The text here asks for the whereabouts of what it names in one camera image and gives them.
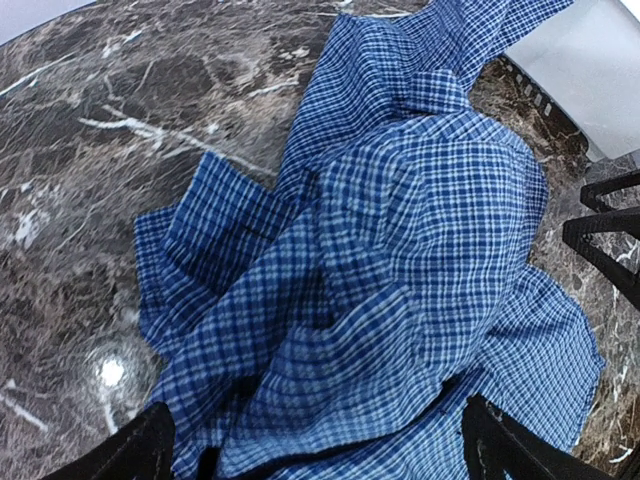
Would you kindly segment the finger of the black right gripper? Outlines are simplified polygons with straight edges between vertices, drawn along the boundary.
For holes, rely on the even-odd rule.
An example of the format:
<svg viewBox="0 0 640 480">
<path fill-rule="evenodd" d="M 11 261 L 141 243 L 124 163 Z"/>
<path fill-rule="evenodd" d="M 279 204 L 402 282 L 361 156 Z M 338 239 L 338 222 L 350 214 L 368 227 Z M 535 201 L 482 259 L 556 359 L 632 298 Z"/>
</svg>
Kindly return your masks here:
<svg viewBox="0 0 640 480">
<path fill-rule="evenodd" d="M 639 170 L 634 170 L 614 178 L 589 183 L 581 188 L 580 202 L 596 213 L 615 211 L 615 208 L 605 203 L 602 197 L 616 191 L 638 186 L 639 179 Z"/>
<path fill-rule="evenodd" d="M 639 309 L 639 208 L 568 220 L 562 240 Z"/>
</svg>

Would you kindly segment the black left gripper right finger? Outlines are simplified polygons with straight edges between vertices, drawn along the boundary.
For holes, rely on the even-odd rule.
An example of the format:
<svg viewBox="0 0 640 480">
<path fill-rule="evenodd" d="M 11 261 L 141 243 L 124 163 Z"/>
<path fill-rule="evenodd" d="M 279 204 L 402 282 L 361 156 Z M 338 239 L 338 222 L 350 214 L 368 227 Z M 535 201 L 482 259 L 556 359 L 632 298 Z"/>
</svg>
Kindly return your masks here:
<svg viewBox="0 0 640 480">
<path fill-rule="evenodd" d="M 610 477 L 553 447 L 479 394 L 467 399 L 462 434 L 471 479 Z"/>
</svg>

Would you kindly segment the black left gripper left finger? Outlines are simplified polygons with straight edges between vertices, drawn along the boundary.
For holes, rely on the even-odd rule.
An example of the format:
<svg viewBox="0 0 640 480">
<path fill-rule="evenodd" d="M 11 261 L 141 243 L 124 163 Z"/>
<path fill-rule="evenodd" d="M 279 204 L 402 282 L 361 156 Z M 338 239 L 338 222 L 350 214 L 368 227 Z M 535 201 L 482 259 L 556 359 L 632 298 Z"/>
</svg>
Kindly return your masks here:
<svg viewBox="0 0 640 480">
<path fill-rule="evenodd" d="M 44 479 L 172 479 L 174 441 L 170 410 L 155 402 L 96 448 Z"/>
</svg>

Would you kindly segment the blue checked long sleeve shirt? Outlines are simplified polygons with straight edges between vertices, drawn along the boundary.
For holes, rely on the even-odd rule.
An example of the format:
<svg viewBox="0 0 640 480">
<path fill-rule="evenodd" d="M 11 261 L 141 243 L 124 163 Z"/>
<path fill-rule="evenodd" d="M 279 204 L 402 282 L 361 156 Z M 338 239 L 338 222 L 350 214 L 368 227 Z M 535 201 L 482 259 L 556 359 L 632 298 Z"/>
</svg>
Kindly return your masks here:
<svg viewBox="0 0 640 480">
<path fill-rule="evenodd" d="M 528 255 L 547 184 L 477 112 L 483 66 L 562 1 L 433 1 L 339 16 L 276 187 L 216 154 L 135 223 L 152 398 L 193 479 L 464 479 L 482 395 L 552 446 L 580 437 L 604 362 Z"/>
</svg>

